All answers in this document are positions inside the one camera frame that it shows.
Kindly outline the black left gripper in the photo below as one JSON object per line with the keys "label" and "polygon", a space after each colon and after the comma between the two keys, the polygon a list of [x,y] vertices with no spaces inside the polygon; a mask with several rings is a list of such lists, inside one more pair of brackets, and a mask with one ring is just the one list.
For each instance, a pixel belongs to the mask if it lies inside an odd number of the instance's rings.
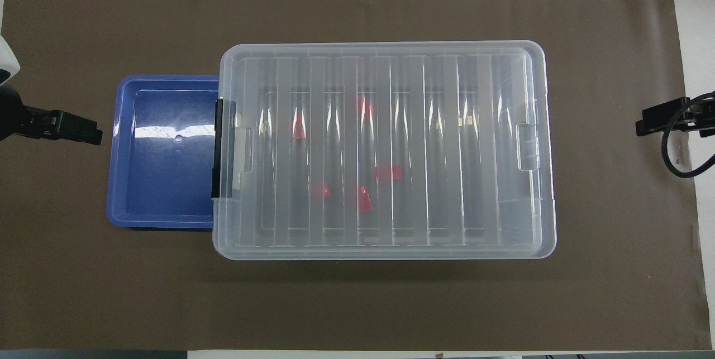
{"label": "black left gripper", "polygon": [[[34,135],[25,132],[25,126],[34,120]],[[46,138],[60,140],[65,138],[74,142],[84,142],[99,146],[103,132],[97,122],[67,114],[61,110],[36,110],[27,107],[20,95],[8,84],[1,86],[1,141],[16,133],[28,138]]]}

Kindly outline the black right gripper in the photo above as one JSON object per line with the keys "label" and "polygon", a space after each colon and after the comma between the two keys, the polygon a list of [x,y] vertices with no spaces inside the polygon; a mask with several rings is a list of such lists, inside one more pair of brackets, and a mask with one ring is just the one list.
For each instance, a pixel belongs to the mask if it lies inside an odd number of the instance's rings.
{"label": "black right gripper", "polygon": [[679,98],[676,101],[677,107],[676,102],[669,101],[644,109],[642,118],[636,122],[636,136],[663,132],[672,117],[674,130],[698,127],[700,124],[699,137],[714,135],[714,101],[703,103],[697,98]]}

